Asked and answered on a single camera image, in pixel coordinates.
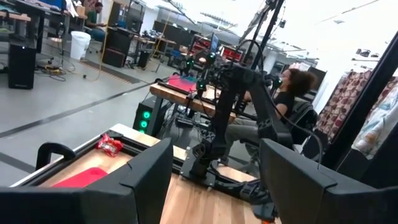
black box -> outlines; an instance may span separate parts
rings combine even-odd
[[[139,54],[139,60],[137,63],[137,67],[146,68],[149,60],[149,52],[141,51]]]
[[[102,62],[118,68],[124,67],[126,55],[113,49],[105,49]]]
[[[134,124],[132,128],[138,130],[142,133],[146,133],[150,136],[156,137],[159,131],[162,129],[164,124],[164,118],[167,110],[173,105],[171,102],[164,100],[162,106],[160,107],[159,113],[155,120],[155,126],[151,132],[149,132],[148,125],[149,121],[154,116],[153,109],[155,107],[156,96],[148,97],[144,101],[138,104],[136,111],[136,118],[134,119]]]
[[[8,87],[33,89],[36,48],[28,42],[10,40],[8,50]]]

red patterned fabric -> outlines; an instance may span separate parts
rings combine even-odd
[[[317,129],[326,134],[329,141],[335,137],[335,134],[340,129],[346,115],[357,100],[359,93],[368,82],[370,76],[370,71],[364,73],[351,72],[347,77],[342,78],[339,84],[337,84],[328,103],[319,114],[319,120],[317,122]],[[387,96],[397,82],[397,78],[392,77],[379,96],[372,110]]]

computer monitor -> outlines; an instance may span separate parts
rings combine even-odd
[[[40,0],[41,2],[47,3],[51,6],[57,6],[61,11],[67,9],[65,0]]]
[[[216,34],[213,34],[213,36],[211,37],[210,50],[216,53],[217,47],[218,47],[218,37],[216,36]]]

red snack bag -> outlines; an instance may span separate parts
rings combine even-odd
[[[107,134],[104,134],[97,144],[97,149],[102,149],[110,157],[115,157],[122,148],[123,144],[120,141],[110,138]]]

curly hair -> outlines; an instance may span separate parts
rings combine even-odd
[[[300,71],[296,68],[290,68],[289,71],[290,84],[287,87],[287,91],[294,96],[303,96],[308,93],[318,81],[318,78],[311,72]]]

